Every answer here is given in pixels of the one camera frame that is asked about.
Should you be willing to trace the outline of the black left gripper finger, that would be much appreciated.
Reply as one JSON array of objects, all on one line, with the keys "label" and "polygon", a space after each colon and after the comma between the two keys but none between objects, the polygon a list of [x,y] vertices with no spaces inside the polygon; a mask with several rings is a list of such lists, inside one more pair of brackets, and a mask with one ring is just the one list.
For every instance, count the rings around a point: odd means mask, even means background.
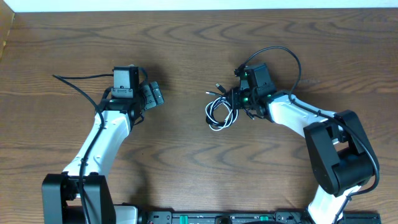
[{"label": "black left gripper finger", "polygon": [[143,93],[145,99],[145,107],[144,107],[145,110],[149,110],[157,106],[157,101],[156,101],[157,97],[155,94],[156,91],[157,89],[153,88],[150,85],[144,85],[142,87],[141,92]]},{"label": "black left gripper finger", "polygon": [[157,82],[151,82],[150,83],[150,88],[152,90],[152,94],[154,97],[154,100],[157,105],[162,105],[164,104],[164,97],[163,94],[160,90],[159,84]]}]

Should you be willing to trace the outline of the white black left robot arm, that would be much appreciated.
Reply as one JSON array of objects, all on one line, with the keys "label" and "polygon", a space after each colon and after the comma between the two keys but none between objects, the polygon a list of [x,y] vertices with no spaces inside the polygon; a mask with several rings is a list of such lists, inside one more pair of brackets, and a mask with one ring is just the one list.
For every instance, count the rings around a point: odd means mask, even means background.
[{"label": "white black left robot arm", "polygon": [[95,108],[95,122],[78,154],[59,174],[42,182],[45,223],[147,223],[148,213],[128,203],[115,204],[108,174],[123,141],[143,122],[145,111],[164,103],[157,82],[144,68],[118,66],[110,74]]}]

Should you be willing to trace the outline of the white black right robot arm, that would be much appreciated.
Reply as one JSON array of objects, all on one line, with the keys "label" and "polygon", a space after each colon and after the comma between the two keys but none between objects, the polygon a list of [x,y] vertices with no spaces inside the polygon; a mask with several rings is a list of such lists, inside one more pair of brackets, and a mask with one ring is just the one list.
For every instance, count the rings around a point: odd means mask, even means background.
[{"label": "white black right robot arm", "polygon": [[379,162],[354,111],[321,110],[299,100],[291,91],[277,91],[270,81],[262,86],[243,81],[232,89],[229,101],[234,109],[257,109],[258,118],[304,137],[318,182],[307,207],[313,223],[338,223],[353,197],[378,186]]}]

